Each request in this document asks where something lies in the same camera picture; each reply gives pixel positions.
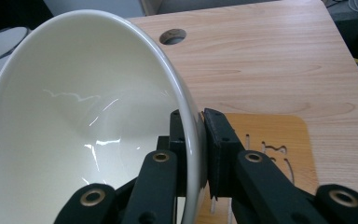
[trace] desk surface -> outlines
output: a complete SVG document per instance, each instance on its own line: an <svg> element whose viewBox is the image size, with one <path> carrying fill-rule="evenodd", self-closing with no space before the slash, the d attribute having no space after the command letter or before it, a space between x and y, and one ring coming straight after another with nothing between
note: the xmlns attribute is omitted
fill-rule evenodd
<svg viewBox="0 0 358 224"><path fill-rule="evenodd" d="M358 68L323 2L279 1L131 20L158 42L199 109L306 121L320 184L358 191Z"/></svg>

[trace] white ceramic bowl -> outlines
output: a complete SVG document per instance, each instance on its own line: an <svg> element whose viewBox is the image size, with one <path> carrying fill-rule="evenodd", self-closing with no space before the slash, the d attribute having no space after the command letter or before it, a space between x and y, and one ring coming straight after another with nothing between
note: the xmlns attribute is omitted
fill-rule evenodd
<svg viewBox="0 0 358 224"><path fill-rule="evenodd" d="M88 183L138 175L169 117L184 124L185 223L200 204L205 133L188 90L142 30L109 13L63 14L34 30L0 74L0 223L52 223Z"/></svg>

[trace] wooden desk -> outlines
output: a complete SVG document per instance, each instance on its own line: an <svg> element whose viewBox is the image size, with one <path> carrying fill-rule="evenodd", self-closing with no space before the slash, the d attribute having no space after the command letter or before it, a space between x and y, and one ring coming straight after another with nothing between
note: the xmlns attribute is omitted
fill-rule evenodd
<svg viewBox="0 0 358 224"><path fill-rule="evenodd" d="M161 48L199 109L306 121L320 184L358 191L358 68L323 2L279 1L132 19Z"/></svg>

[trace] screw hole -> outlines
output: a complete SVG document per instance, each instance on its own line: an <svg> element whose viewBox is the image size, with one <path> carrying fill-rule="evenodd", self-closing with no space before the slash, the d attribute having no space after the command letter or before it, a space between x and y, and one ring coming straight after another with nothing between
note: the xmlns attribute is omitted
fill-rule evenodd
<svg viewBox="0 0 358 224"><path fill-rule="evenodd" d="M159 42L163 45L175 45L182 42L185 38L186 31L182 29L171 29L159 37Z"/></svg>
<svg viewBox="0 0 358 224"><path fill-rule="evenodd" d="M328 193L330 198L336 203L339 203L346 207L357 207L358 200L349 194L347 191L341 189L332 189Z"/></svg>
<svg viewBox="0 0 358 224"><path fill-rule="evenodd" d="M102 189L90 189L80 198L80 203L84 206L91 207L103 201L105 192Z"/></svg>
<svg viewBox="0 0 358 224"><path fill-rule="evenodd" d="M245 156L246 160L248 161L252 161L252 162L261 162L263 160L262 157L260 157L259 155L255 154L255 153L248 153Z"/></svg>
<svg viewBox="0 0 358 224"><path fill-rule="evenodd" d="M139 223L153 224L156 222L156 215L152 212L144 212L139 216Z"/></svg>
<svg viewBox="0 0 358 224"><path fill-rule="evenodd" d="M170 156L168 156L167 154L165 153L156 153L153 155L153 160L154 161L167 161L170 159Z"/></svg>

